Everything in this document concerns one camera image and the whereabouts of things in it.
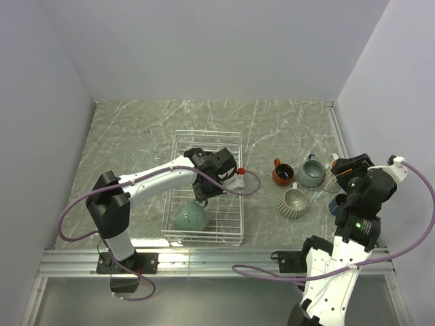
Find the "ribbed striped ceramic cup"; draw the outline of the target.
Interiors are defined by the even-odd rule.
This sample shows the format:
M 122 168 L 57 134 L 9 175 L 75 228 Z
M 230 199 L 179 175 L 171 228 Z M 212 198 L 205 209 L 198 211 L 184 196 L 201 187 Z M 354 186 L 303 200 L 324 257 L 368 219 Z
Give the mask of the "ribbed striped ceramic cup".
M 278 207 L 282 215 L 289 219 L 299 219 L 305 213 L 308 206 L 306 194 L 293 183 L 280 197 Z

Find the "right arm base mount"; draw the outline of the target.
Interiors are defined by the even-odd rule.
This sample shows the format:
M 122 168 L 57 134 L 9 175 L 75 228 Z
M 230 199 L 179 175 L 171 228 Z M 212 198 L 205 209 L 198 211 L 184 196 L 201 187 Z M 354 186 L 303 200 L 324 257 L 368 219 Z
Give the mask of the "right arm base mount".
M 281 274 L 301 274 L 307 272 L 307 251 L 274 251 L 271 259 L 276 260 Z

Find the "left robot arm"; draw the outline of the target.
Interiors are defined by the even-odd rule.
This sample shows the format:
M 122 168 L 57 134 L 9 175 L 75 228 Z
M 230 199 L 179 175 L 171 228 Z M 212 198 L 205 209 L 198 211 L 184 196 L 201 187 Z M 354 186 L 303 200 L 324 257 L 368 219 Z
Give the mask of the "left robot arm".
M 137 265 L 136 250 L 128 235 L 132 207 L 189 185 L 199 202 L 227 190 L 239 192 L 245 188 L 236 160 L 226 148 L 218 152 L 192 148 L 169 163 L 131 175 L 117 177 L 109 171 L 99 177 L 94 189 L 112 185 L 117 188 L 91 195 L 86 200 L 86 208 L 114 256 L 112 264 L 122 273 L 131 272 Z

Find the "teal glazed ceramic mug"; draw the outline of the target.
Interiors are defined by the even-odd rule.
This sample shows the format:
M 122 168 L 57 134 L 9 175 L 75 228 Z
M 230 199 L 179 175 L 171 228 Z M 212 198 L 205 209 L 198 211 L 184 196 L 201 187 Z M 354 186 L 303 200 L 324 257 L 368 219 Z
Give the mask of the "teal glazed ceramic mug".
M 172 225 L 175 230 L 202 231 L 208 219 L 204 208 L 192 200 L 181 204 L 173 213 Z

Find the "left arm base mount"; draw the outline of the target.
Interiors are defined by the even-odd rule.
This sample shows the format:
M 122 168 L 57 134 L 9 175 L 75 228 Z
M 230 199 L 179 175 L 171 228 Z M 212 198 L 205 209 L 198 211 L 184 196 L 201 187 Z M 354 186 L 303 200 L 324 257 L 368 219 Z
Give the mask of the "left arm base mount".
M 110 276 L 109 286 L 111 292 L 126 301 L 140 301 L 151 298 L 156 292 L 156 284 L 148 275 L 154 275 L 158 270 L 157 253 L 135 252 L 131 257 L 117 261 L 111 252 L 102 252 L 96 266 L 96 274 Z M 151 286 L 150 294 L 145 297 L 127 297 L 139 289 L 141 281 Z

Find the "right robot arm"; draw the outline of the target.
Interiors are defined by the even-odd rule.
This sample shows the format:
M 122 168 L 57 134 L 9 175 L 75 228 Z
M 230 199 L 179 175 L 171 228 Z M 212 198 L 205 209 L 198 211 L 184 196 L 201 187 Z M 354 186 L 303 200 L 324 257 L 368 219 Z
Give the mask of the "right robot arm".
M 366 154 L 334 160 L 330 172 L 346 193 L 335 217 L 334 240 L 305 240 L 299 262 L 307 271 L 302 300 L 292 308 L 288 325 L 344 325 L 359 262 L 367 261 L 381 233 L 378 212 L 396 192 L 407 169 L 404 158 L 391 156 L 376 166 Z

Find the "orange ceramic mug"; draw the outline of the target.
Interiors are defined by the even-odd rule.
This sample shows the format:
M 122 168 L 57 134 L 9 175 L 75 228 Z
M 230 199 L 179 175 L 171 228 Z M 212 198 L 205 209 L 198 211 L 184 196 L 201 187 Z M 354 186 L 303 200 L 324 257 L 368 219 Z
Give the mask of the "orange ceramic mug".
M 282 163 L 279 158 L 275 158 L 272 179 L 280 187 L 290 186 L 294 181 L 294 170 L 290 165 Z

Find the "pale blue ceramic mug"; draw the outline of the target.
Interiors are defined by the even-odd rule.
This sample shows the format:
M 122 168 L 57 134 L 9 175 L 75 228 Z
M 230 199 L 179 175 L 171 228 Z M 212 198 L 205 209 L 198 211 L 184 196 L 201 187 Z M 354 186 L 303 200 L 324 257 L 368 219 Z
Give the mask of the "pale blue ceramic mug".
M 325 175 L 324 165 L 316 158 L 314 153 L 300 165 L 297 172 L 298 182 L 307 188 L 314 188 L 320 185 Z

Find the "small dark blue mug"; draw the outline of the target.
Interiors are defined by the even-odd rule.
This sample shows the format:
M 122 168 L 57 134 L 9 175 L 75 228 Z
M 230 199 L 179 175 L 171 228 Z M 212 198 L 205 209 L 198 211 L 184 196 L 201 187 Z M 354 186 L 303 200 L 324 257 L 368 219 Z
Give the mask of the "small dark blue mug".
M 328 204 L 328 210 L 331 215 L 337 216 L 341 205 L 345 204 L 347 201 L 346 194 L 337 194 Z

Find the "floral white ceramic mug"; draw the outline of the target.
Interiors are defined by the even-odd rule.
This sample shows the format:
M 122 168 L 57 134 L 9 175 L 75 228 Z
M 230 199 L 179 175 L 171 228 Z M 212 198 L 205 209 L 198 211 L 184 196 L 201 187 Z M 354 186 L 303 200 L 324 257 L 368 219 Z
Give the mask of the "floral white ceramic mug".
M 335 175 L 331 172 L 334 163 L 339 159 L 336 153 L 331 153 L 325 163 L 325 175 L 321 182 L 322 188 L 331 194 L 339 193 L 341 187 L 337 183 Z

